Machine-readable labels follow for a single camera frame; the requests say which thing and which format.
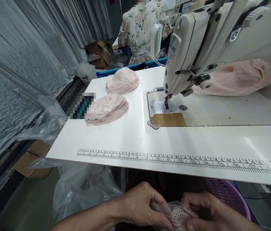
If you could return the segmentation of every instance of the woman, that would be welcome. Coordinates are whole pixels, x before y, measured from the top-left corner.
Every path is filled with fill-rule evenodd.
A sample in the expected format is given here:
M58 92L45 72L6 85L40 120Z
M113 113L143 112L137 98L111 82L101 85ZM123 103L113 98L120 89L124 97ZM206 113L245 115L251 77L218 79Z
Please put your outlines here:
M132 53L129 65L152 60L150 29L156 23L163 25L164 39L170 34L170 27L160 2L143 3L143 0L137 0L136 5L124 13L118 44L120 47L129 44Z

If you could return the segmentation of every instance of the stack of lace pieces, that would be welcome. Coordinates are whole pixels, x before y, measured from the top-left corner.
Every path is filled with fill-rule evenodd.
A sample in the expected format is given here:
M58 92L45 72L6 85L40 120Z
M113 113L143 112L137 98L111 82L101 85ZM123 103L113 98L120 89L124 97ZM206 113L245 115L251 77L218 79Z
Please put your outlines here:
M128 105L126 98L120 94L108 94L92 105L88 112L90 118L85 119L85 122L87 126L109 123L120 118L127 111Z
M106 83L106 90L108 93L126 94L137 88L139 82L136 73L124 67L119 69L113 78Z

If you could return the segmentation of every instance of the person's right hand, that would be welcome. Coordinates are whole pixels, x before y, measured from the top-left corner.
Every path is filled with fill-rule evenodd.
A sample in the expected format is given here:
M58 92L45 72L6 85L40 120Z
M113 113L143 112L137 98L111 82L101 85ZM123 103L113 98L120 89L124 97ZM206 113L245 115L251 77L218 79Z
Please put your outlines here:
M160 193L154 190L147 182L138 184L121 197L110 202L118 205L119 217L122 218L121 221L137 226L156 225L170 231L173 230L171 222L165 215L150 208L150 204L153 202L155 206L160 205L166 211L168 204Z
M210 211L212 220L192 218L187 221L188 231L263 231L259 226L236 212L208 192L184 193L181 204L194 211L201 208Z

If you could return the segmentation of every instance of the pink fabric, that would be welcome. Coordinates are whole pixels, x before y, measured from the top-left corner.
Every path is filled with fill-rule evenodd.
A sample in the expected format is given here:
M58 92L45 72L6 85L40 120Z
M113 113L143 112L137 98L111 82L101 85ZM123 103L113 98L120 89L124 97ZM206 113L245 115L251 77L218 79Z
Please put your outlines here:
M126 94L137 88L139 82L140 80L136 73L124 67L119 69L113 78L106 83L106 90L108 93Z
M213 86L206 90L193 86L195 94L246 96L271 85L271 66L259 59L235 62L210 75Z
M89 109L88 113L94 115L94 117L87 117L85 122L87 126L109 123L120 118L127 111L128 106L129 104L124 96L108 94L98 99Z
M174 231L187 231L186 223L191 218L198 218L199 215L190 208L186 208L179 201L168 204L158 204L154 201L150 203L151 209L164 214L171 222ZM156 229L159 231L168 231L163 228Z

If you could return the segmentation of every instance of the measuring ruler strip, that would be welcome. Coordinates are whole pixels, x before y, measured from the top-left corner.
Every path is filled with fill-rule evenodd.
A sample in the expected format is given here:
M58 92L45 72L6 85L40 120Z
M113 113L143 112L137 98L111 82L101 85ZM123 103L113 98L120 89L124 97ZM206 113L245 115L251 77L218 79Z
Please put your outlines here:
M271 160L79 149L77 156L271 174Z

